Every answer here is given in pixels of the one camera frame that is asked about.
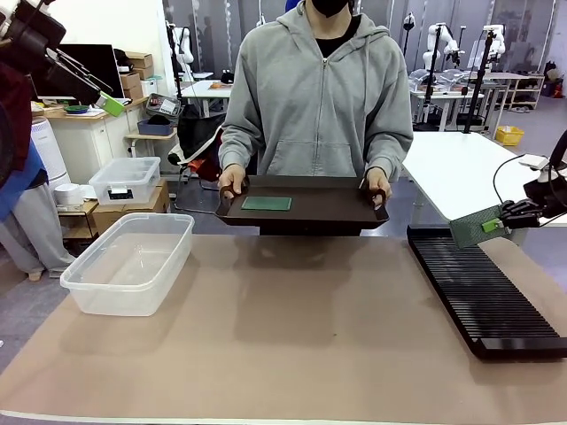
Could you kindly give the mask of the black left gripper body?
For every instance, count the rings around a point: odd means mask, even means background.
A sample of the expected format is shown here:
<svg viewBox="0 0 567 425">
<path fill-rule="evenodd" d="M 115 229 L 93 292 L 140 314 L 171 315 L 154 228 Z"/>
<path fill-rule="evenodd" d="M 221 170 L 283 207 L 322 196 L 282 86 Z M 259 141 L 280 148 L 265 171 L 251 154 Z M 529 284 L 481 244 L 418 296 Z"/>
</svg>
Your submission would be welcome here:
<svg viewBox="0 0 567 425">
<path fill-rule="evenodd" d="M 23 74 L 50 67 L 66 29 L 48 13 L 47 4 L 1 6 L 1 62 Z"/>
</svg>

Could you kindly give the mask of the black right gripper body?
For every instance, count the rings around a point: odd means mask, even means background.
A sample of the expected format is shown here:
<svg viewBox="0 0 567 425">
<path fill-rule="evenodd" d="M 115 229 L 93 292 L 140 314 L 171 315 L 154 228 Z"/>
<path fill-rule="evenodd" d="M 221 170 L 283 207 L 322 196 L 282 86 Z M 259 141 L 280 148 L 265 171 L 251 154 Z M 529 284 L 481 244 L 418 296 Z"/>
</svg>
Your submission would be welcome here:
<svg viewBox="0 0 567 425">
<path fill-rule="evenodd" d="M 543 218 L 554 218 L 566 213 L 566 180 L 564 177 L 541 174 L 524 185 L 525 195 L 539 208 Z"/>
</svg>

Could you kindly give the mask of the person's left hand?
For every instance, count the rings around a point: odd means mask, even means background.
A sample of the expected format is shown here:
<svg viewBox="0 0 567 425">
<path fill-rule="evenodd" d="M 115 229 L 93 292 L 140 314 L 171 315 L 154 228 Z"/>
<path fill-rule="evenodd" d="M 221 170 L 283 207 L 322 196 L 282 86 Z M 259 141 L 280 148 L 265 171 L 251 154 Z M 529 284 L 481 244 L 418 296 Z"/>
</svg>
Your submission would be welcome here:
<svg viewBox="0 0 567 425">
<path fill-rule="evenodd" d="M 378 209 L 385 205 L 392 195 L 392 189 L 384 170 L 379 167 L 370 168 L 366 174 L 366 183 L 373 206 Z"/>
</svg>

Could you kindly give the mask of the person's right hand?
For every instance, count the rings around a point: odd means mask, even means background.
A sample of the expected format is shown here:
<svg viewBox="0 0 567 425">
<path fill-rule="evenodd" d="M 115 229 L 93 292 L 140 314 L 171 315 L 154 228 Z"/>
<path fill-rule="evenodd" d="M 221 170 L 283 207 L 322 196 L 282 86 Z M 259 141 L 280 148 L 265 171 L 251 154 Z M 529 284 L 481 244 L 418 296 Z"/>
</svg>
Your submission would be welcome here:
<svg viewBox="0 0 567 425">
<path fill-rule="evenodd" d="M 221 197 L 231 199 L 235 196 L 239 196 L 242 193 L 245 177 L 245 169 L 242 166 L 238 164 L 227 166 L 221 172 L 218 181 Z"/>
</svg>

